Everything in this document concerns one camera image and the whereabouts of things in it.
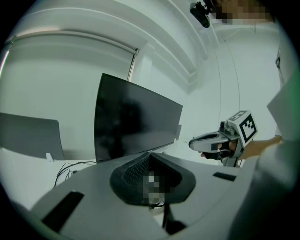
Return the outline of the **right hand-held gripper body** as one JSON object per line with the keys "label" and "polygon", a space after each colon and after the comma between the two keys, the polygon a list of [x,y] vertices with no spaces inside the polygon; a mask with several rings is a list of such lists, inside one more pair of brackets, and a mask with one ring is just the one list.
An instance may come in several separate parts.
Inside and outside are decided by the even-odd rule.
{"label": "right hand-held gripper body", "polygon": [[[250,111],[239,111],[232,117],[221,121],[216,132],[195,137],[189,141],[189,148],[197,152],[221,152],[223,166],[235,167],[245,147],[257,134],[257,127]],[[229,142],[237,140],[234,156],[229,156]]]}

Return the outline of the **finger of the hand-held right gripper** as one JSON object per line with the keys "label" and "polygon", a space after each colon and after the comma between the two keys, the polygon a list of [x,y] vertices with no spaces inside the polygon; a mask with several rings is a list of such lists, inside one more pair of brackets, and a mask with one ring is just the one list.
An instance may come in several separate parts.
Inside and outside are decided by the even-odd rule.
{"label": "finger of the hand-held right gripper", "polygon": [[214,159],[216,161],[223,161],[221,152],[215,152],[215,153],[202,152],[201,157],[206,159]]}

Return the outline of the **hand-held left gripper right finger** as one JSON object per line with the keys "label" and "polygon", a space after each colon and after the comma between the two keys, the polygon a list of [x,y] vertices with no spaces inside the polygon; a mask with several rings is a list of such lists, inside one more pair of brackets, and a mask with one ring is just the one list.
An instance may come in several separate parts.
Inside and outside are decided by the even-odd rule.
{"label": "hand-held left gripper right finger", "polygon": [[236,176],[231,175],[231,174],[226,174],[226,173],[221,173],[221,172],[216,172],[213,174],[214,177],[228,180],[228,181],[234,181],[236,179]]}

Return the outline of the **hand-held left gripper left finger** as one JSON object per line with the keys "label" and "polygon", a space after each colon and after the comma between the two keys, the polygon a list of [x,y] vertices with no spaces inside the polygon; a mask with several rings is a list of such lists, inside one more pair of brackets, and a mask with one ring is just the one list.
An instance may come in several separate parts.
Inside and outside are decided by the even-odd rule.
{"label": "hand-held left gripper left finger", "polygon": [[77,205],[83,199],[84,194],[76,191],[68,193],[42,220],[42,222],[55,232],[59,232]]}

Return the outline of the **person's right hand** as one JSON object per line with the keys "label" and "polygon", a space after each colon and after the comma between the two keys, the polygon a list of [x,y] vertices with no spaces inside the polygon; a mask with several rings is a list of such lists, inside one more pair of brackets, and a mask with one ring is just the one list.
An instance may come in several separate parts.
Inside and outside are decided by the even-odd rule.
{"label": "person's right hand", "polygon": [[236,148],[237,148],[237,143],[238,143],[237,140],[229,142],[229,146],[228,146],[229,150],[230,150],[229,156],[231,156],[231,157],[234,156]]}

